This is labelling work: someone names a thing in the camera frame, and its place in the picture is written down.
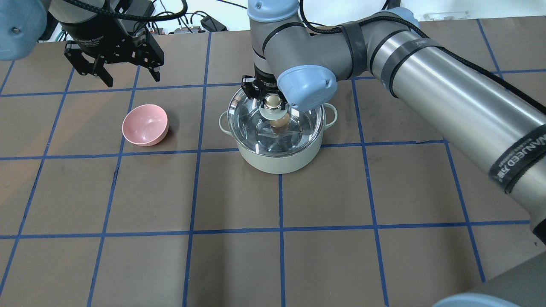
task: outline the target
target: cable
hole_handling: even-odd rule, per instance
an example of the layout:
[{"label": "cable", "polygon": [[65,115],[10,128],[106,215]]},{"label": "cable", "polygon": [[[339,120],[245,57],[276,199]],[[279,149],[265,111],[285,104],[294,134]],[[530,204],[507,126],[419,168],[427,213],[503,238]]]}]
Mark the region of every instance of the cable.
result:
[{"label": "cable", "polygon": [[164,10],[164,11],[167,11],[167,8],[166,8],[165,5],[163,4],[163,0],[159,0],[159,3],[160,3],[161,6],[163,7],[163,10]]},{"label": "cable", "polygon": [[[159,13],[159,14],[154,15],[154,16],[160,16],[160,15],[163,15],[163,14],[171,14],[171,15],[172,15],[172,14],[174,14],[174,13],[171,12],[171,11],[163,11],[163,12],[161,12],[161,13]],[[178,21],[178,24],[179,24],[180,26],[182,26],[182,19],[181,19],[181,18],[177,18],[176,20]]]},{"label": "cable", "polygon": [[186,28],[188,29],[188,31],[190,33],[193,33],[192,29],[190,29],[189,26],[183,20],[182,20],[182,23],[184,24],[184,26],[186,26]]},{"label": "cable", "polygon": [[159,26],[157,25],[157,23],[155,21],[152,21],[152,29],[153,29],[153,26],[156,26],[156,33],[157,35],[161,35],[161,33],[159,32]]},{"label": "cable", "polygon": [[233,2],[229,2],[229,1],[224,1],[224,0],[217,0],[217,1],[227,3],[227,4],[231,4],[231,5],[234,5],[236,7],[244,8],[245,10],[247,9],[246,6],[243,6],[241,4],[237,4],[237,3],[233,3]]},{"label": "cable", "polygon": [[[301,20],[303,21],[303,23],[310,30],[312,30],[313,32],[320,33],[320,34],[341,33],[341,29],[339,27],[334,27],[334,28],[328,29],[328,30],[322,30],[322,29],[317,29],[317,28],[313,27],[311,25],[311,23],[308,22],[307,19],[305,18],[304,0],[300,0],[300,15],[301,15]],[[427,36],[425,34],[425,32],[421,31],[420,28],[418,28],[416,25],[412,24],[411,22],[409,22],[409,21],[407,21],[405,19],[397,18],[397,17],[393,17],[393,16],[376,16],[376,17],[372,17],[370,19],[363,20],[363,21],[359,22],[358,25],[359,26],[364,26],[364,25],[367,25],[368,23],[372,23],[372,22],[376,22],[376,21],[392,21],[392,22],[401,23],[401,24],[407,26],[408,28],[414,30],[422,38],[430,38],[429,36]],[[518,96],[519,98],[523,99],[526,103],[530,104],[531,106],[533,106],[535,109],[537,109],[541,113],[546,114],[546,106],[544,106],[541,103],[539,103],[538,101],[534,100],[529,95],[523,93],[517,87],[515,87],[512,84],[504,81],[503,79],[499,78],[497,75],[491,73],[487,69],[482,68],[482,67],[470,62],[469,60],[466,60],[466,59],[454,54],[453,52],[447,50],[444,47],[440,47],[439,49],[442,50],[443,52],[445,52],[447,55],[451,56],[452,58],[456,59],[457,61],[459,61],[463,65],[465,65],[465,66],[467,66],[467,67],[481,73],[482,75],[488,77],[489,79],[491,79],[494,82],[498,83],[502,87],[506,88],[508,91],[510,91],[514,95]]]},{"label": "cable", "polygon": [[59,32],[59,35],[57,35],[57,38],[55,39],[55,41],[56,41],[56,42],[60,42],[60,41],[61,41],[61,36],[63,36],[63,34],[64,34],[64,30],[61,30],[61,31]]},{"label": "cable", "polygon": [[328,27],[327,25],[323,25],[322,23],[316,23],[316,22],[311,22],[311,21],[309,23],[312,24],[312,25],[317,25],[319,27]]},{"label": "cable", "polygon": [[165,20],[173,20],[177,19],[181,16],[184,16],[186,12],[188,12],[188,4],[186,0],[182,0],[182,10],[178,13],[175,13],[174,15],[167,15],[167,16],[136,16],[136,15],[128,15],[128,14],[120,14],[117,12],[105,10],[99,7],[95,7],[93,5],[84,3],[80,0],[63,0],[67,3],[70,3],[72,5],[75,5],[81,9],[85,9],[88,11],[91,11],[93,13],[105,15],[108,17],[113,17],[117,19],[123,19],[123,20],[132,20],[132,21],[144,21],[144,22],[152,22],[152,21],[165,21]]},{"label": "cable", "polygon": [[208,14],[206,12],[203,12],[203,11],[195,11],[192,13],[192,15],[189,17],[189,23],[193,24],[193,16],[194,15],[199,15],[201,17],[204,17],[203,15],[200,15],[199,13],[203,13],[205,14],[206,16],[208,16]]}]

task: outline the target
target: blue tape line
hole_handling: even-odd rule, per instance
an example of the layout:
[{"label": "blue tape line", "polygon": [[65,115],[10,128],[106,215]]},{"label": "blue tape line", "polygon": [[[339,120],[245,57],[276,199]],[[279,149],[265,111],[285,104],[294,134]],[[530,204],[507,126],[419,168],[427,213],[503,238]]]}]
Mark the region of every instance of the blue tape line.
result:
[{"label": "blue tape line", "polygon": [[188,236],[188,249],[186,252],[186,272],[184,274],[184,288],[182,291],[182,306],[186,307],[188,302],[188,287],[189,287],[189,268],[192,260],[192,246],[193,246],[193,230],[195,225],[195,205],[197,203],[197,187],[199,183],[199,167],[201,164],[201,146],[203,145],[203,125],[205,121],[205,102],[206,102],[206,88],[207,80],[209,78],[209,59],[210,59],[210,43],[212,35],[209,32],[209,38],[206,47],[206,60],[205,60],[205,77],[203,78],[203,100],[201,101],[201,123],[199,125],[199,143],[197,147],[197,160],[195,162],[195,178],[193,180],[193,199],[192,199],[192,214],[189,221],[189,236]]},{"label": "blue tape line", "polygon": [[207,87],[215,87],[215,86],[241,86],[240,83],[218,83],[218,84],[208,84]]},{"label": "blue tape line", "polygon": [[372,80],[375,79],[374,76],[361,76],[361,77],[354,77],[350,78],[350,80]]},{"label": "blue tape line", "polygon": [[[129,113],[131,111],[131,108],[133,107],[133,101],[134,101],[134,97],[135,97],[135,89],[137,87],[137,81],[138,81],[139,73],[140,73],[140,66],[138,66],[136,68],[135,79],[134,79],[134,82],[133,82],[133,90],[131,91],[131,98],[129,100],[129,106],[127,107],[127,113]],[[123,157],[122,153],[123,153],[124,144],[125,144],[125,138],[122,136],[121,141],[120,141],[120,149],[119,149],[118,157],[117,157],[116,170],[114,171],[114,176],[112,177],[112,185],[110,187],[110,195],[108,196],[108,204],[106,206],[106,213],[104,214],[103,229],[102,229],[102,233],[101,233],[101,237],[100,237],[99,249],[97,251],[97,259],[95,261],[95,268],[93,270],[93,278],[91,279],[91,286],[89,287],[89,296],[87,297],[87,307],[91,307],[91,302],[93,301],[93,294],[94,294],[94,291],[95,291],[95,284],[97,282],[97,275],[98,275],[99,266],[100,266],[100,259],[102,257],[102,250],[103,250],[103,247],[104,247],[104,238],[105,238],[105,234],[106,234],[106,229],[108,227],[108,220],[110,218],[110,210],[112,208],[112,200],[114,199],[114,191],[116,190],[117,175],[119,173],[120,166],[121,166],[121,158]]]},{"label": "blue tape line", "polygon": [[[364,143],[365,146],[387,146],[387,145],[415,145],[415,144],[441,144],[443,140],[430,141],[393,141],[393,142],[373,142]],[[362,146],[361,143],[342,143],[342,144],[322,144],[322,148],[329,147],[357,147]],[[238,148],[218,148],[218,149],[201,149],[203,152],[233,152],[239,151]],[[0,157],[0,161],[11,160],[40,160],[40,159],[88,159],[88,158],[110,158],[118,156],[146,156],[146,155],[175,155],[175,154],[196,154],[199,150],[165,150],[165,151],[142,151],[142,152],[123,152],[123,153],[102,153],[98,155],[52,155],[52,156],[26,156],[26,157]]]},{"label": "blue tape line", "polygon": [[21,93],[21,94],[2,94],[0,95],[0,97],[29,97],[29,96],[48,96],[48,95],[63,95],[63,94],[64,92]]},{"label": "blue tape line", "polygon": [[330,147],[357,147],[362,146],[361,143],[344,143],[344,144],[322,144],[322,148],[330,148]]},{"label": "blue tape line", "polygon": [[491,59],[493,60],[493,64],[495,65],[495,68],[497,69],[498,76],[502,78],[501,69],[498,67],[497,60],[495,59],[495,55],[493,54],[493,49],[491,48],[491,45],[489,44],[489,41],[487,40],[487,36],[485,36],[485,31],[483,31],[482,22],[479,19],[476,19],[476,22],[478,23],[479,31],[482,33],[483,40],[485,41],[485,45],[487,46],[487,50],[489,51],[489,55],[491,56]]},{"label": "blue tape line", "polygon": [[147,90],[168,90],[170,88],[194,88],[194,87],[203,87],[203,84],[193,84],[193,85],[168,85],[168,86],[148,86],[148,87],[137,87],[137,91],[147,91]]},{"label": "blue tape line", "polygon": [[378,225],[379,229],[406,229],[406,228],[437,228],[437,227],[461,227],[466,226],[467,223],[455,222],[455,223],[419,223],[419,224],[387,224]]},{"label": "blue tape line", "polygon": [[2,94],[5,84],[8,82],[9,74],[11,73],[11,70],[13,69],[13,65],[15,65],[15,61],[11,62],[11,65],[8,68],[8,72],[5,74],[4,81],[2,82],[2,86],[0,86],[0,94]]},{"label": "blue tape line", "polygon": [[360,142],[362,145],[362,157],[364,159],[364,171],[366,172],[366,184],[368,188],[368,197],[370,199],[370,210],[372,215],[372,222],[373,222],[373,235],[375,237],[376,241],[376,250],[377,250],[377,262],[379,266],[379,275],[381,276],[381,288],[383,290],[383,301],[385,303],[385,306],[389,306],[389,296],[387,293],[387,283],[385,281],[385,270],[383,268],[383,255],[381,253],[381,241],[379,239],[379,229],[377,227],[377,216],[375,212],[375,204],[373,202],[373,191],[372,191],[372,183],[370,179],[370,168],[368,166],[368,157],[366,153],[366,142],[364,139],[364,132],[362,130],[362,122],[360,120],[360,108],[358,106],[358,97],[357,97],[357,86],[354,82],[354,80],[351,81],[352,88],[353,88],[353,100],[354,100],[354,108],[357,113],[357,122],[358,122],[358,132],[360,134]]},{"label": "blue tape line", "polygon": [[530,220],[470,222],[472,226],[529,225]]},{"label": "blue tape line", "polygon": [[416,145],[416,144],[442,144],[443,140],[429,140],[429,141],[393,141],[393,142],[370,142],[364,143],[365,146],[388,146],[388,145]]},{"label": "blue tape line", "polygon": [[466,204],[464,197],[462,196],[461,185],[459,183],[459,177],[457,176],[457,171],[455,169],[455,163],[453,162],[453,156],[451,155],[451,150],[449,149],[449,144],[447,140],[444,142],[446,146],[446,152],[449,159],[449,165],[451,166],[451,171],[453,173],[453,179],[455,180],[455,187],[457,188],[457,194],[459,195],[459,201],[461,202],[462,214],[465,217],[465,223],[468,229],[468,235],[470,236],[470,242],[472,244],[472,250],[474,251],[474,257],[476,258],[476,265],[478,266],[479,276],[482,282],[485,282],[485,274],[483,273],[482,261],[480,260],[478,247],[476,245],[476,240],[474,238],[474,232],[472,231],[472,225],[470,224],[470,219],[468,218],[468,212],[466,210]]},{"label": "blue tape line", "polygon": [[375,229],[374,225],[346,225],[346,226],[303,226],[303,227],[285,227],[284,232],[300,231],[342,231],[342,230],[362,230]]},{"label": "blue tape line", "polygon": [[[472,226],[506,226],[529,225],[529,220],[512,221],[479,221],[470,222]],[[363,229],[408,229],[408,228],[444,228],[466,227],[466,222],[454,223],[418,223],[418,224],[384,224],[384,225],[342,225],[342,226],[300,226],[282,227],[282,232],[308,232],[308,231],[345,231]],[[268,228],[236,228],[236,229],[211,229],[193,231],[194,235],[226,234],[226,233],[264,233],[280,232],[280,227]],[[156,231],[156,232],[113,232],[113,233],[55,233],[55,234],[22,234],[20,239],[50,239],[50,238],[99,238],[99,237],[155,237],[163,235],[188,235],[191,231]],[[15,239],[17,235],[0,235],[0,239]]]},{"label": "blue tape line", "polygon": [[239,151],[238,148],[201,149],[201,152],[232,152]]},{"label": "blue tape line", "polygon": [[203,234],[226,234],[226,233],[256,233],[256,232],[278,232],[279,228],[269,227],[269,228],[238,228],[238,229],[213,229],[213,230],[200,230],[192,231],[194,235],[203,235]]},{"label": "blue tape line", "polygon": [[[44,156],[48,154],[49,146],[51,144],[51,140],[53,139],[53,134],[55,133],[55,128],[57,127],[59,117],[61,116],[61,110],[63,108],[64,100],[66,98],[66,92],[68,91],[68,86],[70,85],[70,82],[72,81],[73,75],[74,75],[74,68],[72,68],[72,70],[70,71],[70,76],[68,77],[66,87],[64,88],[64,94],[63,94],[63,97],[61,98],[61,102],[59,103],[57,114],[55,115],[55,120],[53,121],[51,132],[49,133],[48,142],[45,145]],[[8,278],[9,269],[11,268],[11,263],[13,262],[13,257],[15,256],[15,251],[17,250],[19,240],[21,239],[21,234],[25,226],[28,212],[30,211],[30,208],[31,208],[32,199],[34,198],[34,193],[36,192],[36,186],[38,185],[38,180],[40,179],[41,170],[44,168],[44,162],[45,162],[45,159],[42,158],[40,161],[40,167],[38,168],[38,172],[36,174],[36,178],[34,179],[34,184],[32,185],[31,193],[28,197],[27,205],[25,207],[25,213],[23,214],[23,219],[21,220],[21,223],[19,224],[19,231],[17,232],[17,237],[15,238],[13,248],[11,249],[11,254],[9,255],[8,264],[6,265],[4,275],[2,276],[2,282],[0,283],[0,296],[2,295],[2,291],[4,291],[5,281]]]},{"label": "blue tape line", "polygon": [[87,93],[108,93],[108,92],[129,92],[133,88],[108,88],[104,90],[84,90],[84,91],[69,91],[67,94],[87,94]]},{"label": "blue tape line", "polygon": [[196,154],[197,150],[164,150],[164,151],[141,151],[124,152],[122,156],[150,156],[150,155],[175,155],[175,154]]},{"label": "blue tape line", "polygon": [[12,160],[41,160],[44,156],[27,156],[27,157],[0,157],[0,161],[12,161]]},{"label": "blue tape line", "polygon": [[281,307],[286,307],[286,280],[284,278],[284,208],[282,192],[282,174],[278,175],[278,227],[279,247],[281,255]]},{"label": "blue tape line", "polygon": [[501,74],[545,73],[546,69],[502,70]]}]

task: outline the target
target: pot handle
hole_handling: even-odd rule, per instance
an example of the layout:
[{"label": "pot handle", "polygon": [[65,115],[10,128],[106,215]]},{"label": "pot handle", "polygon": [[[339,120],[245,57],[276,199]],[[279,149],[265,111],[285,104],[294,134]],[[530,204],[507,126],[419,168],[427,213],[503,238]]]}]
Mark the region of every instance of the pot handle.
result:
[{"label": "pot handle", "polygon": [[227,111],[225,111],[224,113],[222,113],[222,115],[220,115],[220,118],[218,119],[218,125],[220,126],[220,130],[222,130],[223,133],[232,137],[233,134],[230,131],[227,131],[226,129],[224,129],[224,127],[222,127],[222,118],[225,117],[226,115],[228,115]]},{"label": "pot handle", "polygon": [[333,105],[329,104],[329,103],[325,103],[323,104],[323,106],[325,106],[326,108],[329,108],[330,110],[332,110],[334,112],[334,120],[332,120],[330,123],[327,123],[326,125],[324,125],[324,130],[330,128],[331,126],[333,126],[336,121],[337,121],[337,109],[336,107],[334,107]]}]

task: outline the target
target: white pot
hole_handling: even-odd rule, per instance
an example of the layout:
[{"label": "white pot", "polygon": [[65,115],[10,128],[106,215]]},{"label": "white pot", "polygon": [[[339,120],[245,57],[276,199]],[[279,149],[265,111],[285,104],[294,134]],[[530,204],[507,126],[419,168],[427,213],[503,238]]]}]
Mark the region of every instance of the white pot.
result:
[{"label": "white pot", "polygon": [[[327,107],[331,109],[334,112],[334,119],[323,126],[320,133],[317,135],[315,140],[306,148],[303,150],[294,153],[292,155],[282,156],[282,157],[268,157],[264,155],[257,154],[246,147],[244,147],[237,139],[237,147],[239,148],[239,152],[241,153],[241,156],[252,166],[255,168],[271,174],[286,174],[294,172],[313,160],[313,158],[317,155],[318,150],[321,148],[322,144],[322,135],[324,131],[326,131],[328,128],[330,128],[335,122],[337,121],[337,110],[336,108],[329,104],[325,103],[323,104],[324,107]],[[218,124],[220,126],[220,129],[227,135],[233,137],[233,134],[231,131],[228,131],[222,127],[222,118],[227,116],[228,112],[225,111],[220,115],[220,118],[218,120]]]}]

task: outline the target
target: light blue joint cap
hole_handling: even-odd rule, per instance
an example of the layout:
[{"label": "light blue joint cap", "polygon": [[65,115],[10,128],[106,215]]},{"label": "light blue joint cap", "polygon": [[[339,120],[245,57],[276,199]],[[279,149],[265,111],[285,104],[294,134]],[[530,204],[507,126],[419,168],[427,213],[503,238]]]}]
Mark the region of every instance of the light blue joint cap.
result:
[{"label": "light blue joint cap", "polygon": [[29,55],[46,23],[47,14],[40,0],[0,0],[0,61]]},{"label": "light blue joint cap", "polygon": [[298,0],[248,0],[247,14],[258,22],[277,22],[298,12]]},{"label": "light blue joint cap", "polygon": [[277,86],[292,108],[309,111],[332,99],[337,91],[336,76],[325,67],[302,65],[285,70]]},{"label": "light blue joint cap", "polygon": [[398,8],[392,8],[390,10],[383,10],[383,11],[389,11],[389,12],[391,12],[393,14],[396,14],[396,15],[400,16],[400,18],[411,22],[416,27],[421,29],[421,26],[419,25],[419,21],[417,19],[415,19],[415,17],[413,16],[413,12],[406,9],[406,8],[398,7]]},{"label": "light blue joint cap", "polygon": [[463,293],[442,299],[432,307],[519,307],[498,297],[480,293]]}]

